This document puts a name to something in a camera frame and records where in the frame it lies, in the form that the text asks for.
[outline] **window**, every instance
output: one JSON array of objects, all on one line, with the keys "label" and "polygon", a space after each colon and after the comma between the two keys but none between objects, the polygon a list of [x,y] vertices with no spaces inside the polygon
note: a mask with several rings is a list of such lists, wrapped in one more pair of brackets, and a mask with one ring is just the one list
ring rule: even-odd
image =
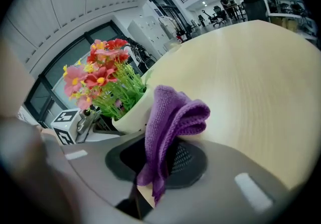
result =
[{"label": "window", "polygon": [[25,106],[31,115],[43,127],[51,128],[50,123],[62,110],[75,107],[74,101],[69,101],[63,91],[63,66],[75,64],[89,53],[89,47],[95,39],[113,40],[123,38],[120,29],[108,22],[73,41],[61,51],[39,75],[32,87]]}]

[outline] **purple towel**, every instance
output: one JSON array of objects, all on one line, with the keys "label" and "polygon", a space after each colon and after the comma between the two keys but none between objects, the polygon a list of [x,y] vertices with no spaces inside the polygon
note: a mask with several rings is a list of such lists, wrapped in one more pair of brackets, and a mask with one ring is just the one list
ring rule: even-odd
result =
[{"label": "purple towel", "polygon": [[165,156],[174,137],[201,133],[209,115],[210,109],[201,100],[192,101],[170,86],[156,87],[145,132],[146,164],[137,177],[140,186],[152,182],[155,203],[165,192]]}]

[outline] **white cube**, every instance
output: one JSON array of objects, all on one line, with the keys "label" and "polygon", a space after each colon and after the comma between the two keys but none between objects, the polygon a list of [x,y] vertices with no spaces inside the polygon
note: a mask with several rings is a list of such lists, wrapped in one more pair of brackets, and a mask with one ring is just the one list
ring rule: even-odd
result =
[{"label": "white cube", "polygon": [[51,122],[51,127],[56,132],[60,145],[73,145],[76,143],[78,136],[77,124],[81,120],[80,111],[81,109],[79,108],[63,110]]}]

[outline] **artificial flower bouquet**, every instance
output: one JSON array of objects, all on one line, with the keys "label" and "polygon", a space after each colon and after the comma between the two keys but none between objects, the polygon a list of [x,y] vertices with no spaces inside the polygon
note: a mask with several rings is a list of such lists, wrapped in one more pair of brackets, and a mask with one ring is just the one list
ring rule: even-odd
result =
[{"label": "artificial flower bouquet", "polygon": [[139,101],[146,90],[141,77],[127,64],[127,41],[95,40],[85,65],[64,66],[65,94],[76,99],[84,110],[100,107],[104,116],[115,120],[123,117]]}]

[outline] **white cabinet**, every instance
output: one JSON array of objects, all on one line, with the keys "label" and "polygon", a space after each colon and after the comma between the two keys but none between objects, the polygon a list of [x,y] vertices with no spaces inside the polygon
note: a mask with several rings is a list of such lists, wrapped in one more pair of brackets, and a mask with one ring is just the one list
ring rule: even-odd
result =
[{"label": "white cabinet", "polygon": [[156,60],[166,54],[164,44],[169,39],[153,16],[134,19],[129,24],[128,31]]}]

